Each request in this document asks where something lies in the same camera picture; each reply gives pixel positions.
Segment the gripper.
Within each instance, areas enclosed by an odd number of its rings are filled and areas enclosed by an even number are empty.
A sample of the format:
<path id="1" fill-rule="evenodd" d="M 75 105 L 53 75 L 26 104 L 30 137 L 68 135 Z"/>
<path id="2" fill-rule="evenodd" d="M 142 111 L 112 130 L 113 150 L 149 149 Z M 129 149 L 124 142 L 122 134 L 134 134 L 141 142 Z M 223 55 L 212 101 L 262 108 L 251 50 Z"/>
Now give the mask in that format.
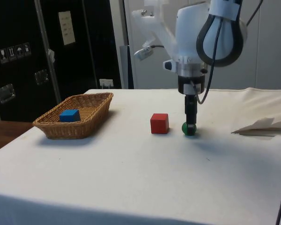
<path id="1" fill-rule="evenodd" d="M 205 89 L 205 77 L 183 77 L 178 76 L 178 91 L 181 94 L 195 94 L 193 85 L 197 89 L 197 93 L 201 94 Z M 194 95 L 185 96 L 185 114 L 186 124 L 188 128 L 195 129 L 197 122 L 197 99 Z"/>

